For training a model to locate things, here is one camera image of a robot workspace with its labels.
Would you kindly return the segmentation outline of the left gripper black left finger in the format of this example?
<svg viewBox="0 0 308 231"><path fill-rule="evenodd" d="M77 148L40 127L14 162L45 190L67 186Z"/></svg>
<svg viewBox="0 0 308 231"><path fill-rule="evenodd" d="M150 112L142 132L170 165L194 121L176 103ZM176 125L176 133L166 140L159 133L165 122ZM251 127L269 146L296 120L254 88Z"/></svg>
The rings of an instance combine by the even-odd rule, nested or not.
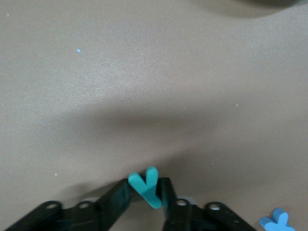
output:
<svg viewBox="0 0 308 231"><path fill-rule="evenodd" d="M60 201L47 201L14 224L7 231L107 231L131 203L132 188L127 179L118 181L96 200L84 200L71 208Z"/></svg>

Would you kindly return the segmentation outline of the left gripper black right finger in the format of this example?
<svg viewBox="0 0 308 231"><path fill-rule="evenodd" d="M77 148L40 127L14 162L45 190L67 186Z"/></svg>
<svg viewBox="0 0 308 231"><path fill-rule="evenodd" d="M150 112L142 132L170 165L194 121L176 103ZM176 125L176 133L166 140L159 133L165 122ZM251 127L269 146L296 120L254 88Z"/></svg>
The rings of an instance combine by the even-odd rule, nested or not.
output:
<svg viewBox="0 0 308 231"><path fill-rule="evenodd" d="M159 178L156 194L165 214L164 231L254 231L250 224L221 202L203 208L177 197L170 178Z"/></svg>

